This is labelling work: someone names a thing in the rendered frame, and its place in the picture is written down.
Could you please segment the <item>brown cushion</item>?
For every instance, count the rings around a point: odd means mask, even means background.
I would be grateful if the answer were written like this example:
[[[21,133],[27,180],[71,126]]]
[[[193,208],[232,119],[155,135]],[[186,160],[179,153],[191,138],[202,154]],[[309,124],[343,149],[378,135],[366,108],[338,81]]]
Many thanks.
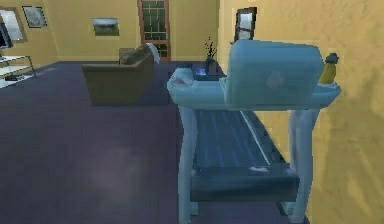
[[[145,59],[151,53],[147,45],[141,45],[137,48],[121,48],[119,50],[119,63],[123,65],[132,65]]]

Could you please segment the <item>dark side table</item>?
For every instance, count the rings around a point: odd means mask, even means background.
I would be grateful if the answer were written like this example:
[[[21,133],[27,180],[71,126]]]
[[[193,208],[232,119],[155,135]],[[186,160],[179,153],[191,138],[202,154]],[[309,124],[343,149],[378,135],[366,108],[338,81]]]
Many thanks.
[[[217,62],[213,62],[209,66],[205,62],[184,62],[179,64],[177,68],[197,81],[218,81],[225,76]]]

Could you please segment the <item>red framed glass door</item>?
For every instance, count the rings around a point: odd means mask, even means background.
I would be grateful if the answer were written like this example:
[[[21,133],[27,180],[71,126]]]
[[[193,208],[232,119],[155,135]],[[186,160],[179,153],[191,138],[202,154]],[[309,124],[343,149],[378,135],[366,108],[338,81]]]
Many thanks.
[[[171,60],[169,0],[137,0],[141,43],[152,43],[160,60]]]

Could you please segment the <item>green landscape wall picture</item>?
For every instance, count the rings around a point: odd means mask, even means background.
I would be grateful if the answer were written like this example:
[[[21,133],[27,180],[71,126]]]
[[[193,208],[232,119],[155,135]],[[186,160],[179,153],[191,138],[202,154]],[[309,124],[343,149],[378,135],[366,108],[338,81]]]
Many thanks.
[[[92,23],[96,36],[118,36],[119,27],[116,18],[93,18]]]

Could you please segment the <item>yellow bottle with dark cap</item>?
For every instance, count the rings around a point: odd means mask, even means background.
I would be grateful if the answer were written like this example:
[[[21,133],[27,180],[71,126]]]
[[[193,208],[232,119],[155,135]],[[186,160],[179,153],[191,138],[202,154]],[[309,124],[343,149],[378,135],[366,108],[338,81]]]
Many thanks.
[[[339,57],[336,53],[330,53],[325,58],[323,72],[318,80],[320,84],[332,84],[336,77],[336,65]]]

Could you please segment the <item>white shelf table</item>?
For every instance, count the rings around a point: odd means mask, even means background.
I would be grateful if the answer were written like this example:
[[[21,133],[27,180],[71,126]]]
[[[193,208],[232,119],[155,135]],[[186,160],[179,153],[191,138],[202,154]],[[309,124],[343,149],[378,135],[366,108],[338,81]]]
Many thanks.
[[[21,59],[26,59],[28,65],[11,65],[11,62]],[[30,69],[32,74],[22,74],[22,71],[26,69]],[[0,89],[36,77],[37,74],[30,56],[0,56]]]

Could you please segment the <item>brown framed window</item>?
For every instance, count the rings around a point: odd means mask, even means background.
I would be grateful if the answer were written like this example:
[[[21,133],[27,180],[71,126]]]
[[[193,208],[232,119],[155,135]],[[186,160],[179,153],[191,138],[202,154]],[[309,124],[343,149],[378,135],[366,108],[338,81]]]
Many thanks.
[[[15,7],[0,7],[0,17],[13,43],[24,43],[27,41],[20,15]]]

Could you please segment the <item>dark framed grey picture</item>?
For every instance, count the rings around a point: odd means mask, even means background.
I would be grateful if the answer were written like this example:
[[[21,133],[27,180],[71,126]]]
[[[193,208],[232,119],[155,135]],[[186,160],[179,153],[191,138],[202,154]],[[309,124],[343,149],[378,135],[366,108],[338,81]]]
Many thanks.
[[[30,28],[42,28],[47,25],[42,7],[23,6],[22,9]]]

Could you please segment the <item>pale blue treadmill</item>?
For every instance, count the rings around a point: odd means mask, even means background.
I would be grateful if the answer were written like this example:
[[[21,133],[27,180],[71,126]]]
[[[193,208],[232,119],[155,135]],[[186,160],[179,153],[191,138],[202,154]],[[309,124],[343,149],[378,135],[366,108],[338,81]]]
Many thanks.
[[[312,133],[341,88],[318,82],[325,58],[306,44],[239,40],[218,81],[178,68],[167,89],[183,141],[179,224],[201,202],[274,201],[293,223],[305,217],[313,181]]]

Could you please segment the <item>dark twig house plant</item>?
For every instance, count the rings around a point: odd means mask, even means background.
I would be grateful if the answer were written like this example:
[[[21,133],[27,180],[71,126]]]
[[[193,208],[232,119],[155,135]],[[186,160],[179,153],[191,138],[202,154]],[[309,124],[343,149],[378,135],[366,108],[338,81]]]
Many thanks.
[[[206,64],[210,66],[215,61],[214,56],[217,53],[217,49],[213,46],[211,38],[208,38],[208,41],[205,43],[205,49],[207,50]]]

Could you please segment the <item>black framed wall mirror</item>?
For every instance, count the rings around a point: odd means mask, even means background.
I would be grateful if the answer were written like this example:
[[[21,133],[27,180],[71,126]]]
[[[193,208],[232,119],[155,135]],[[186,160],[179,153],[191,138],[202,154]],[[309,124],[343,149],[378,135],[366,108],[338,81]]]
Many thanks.
[[[256,14],[256,7],[237,10],[234,41],[252,40],[254,38]]]

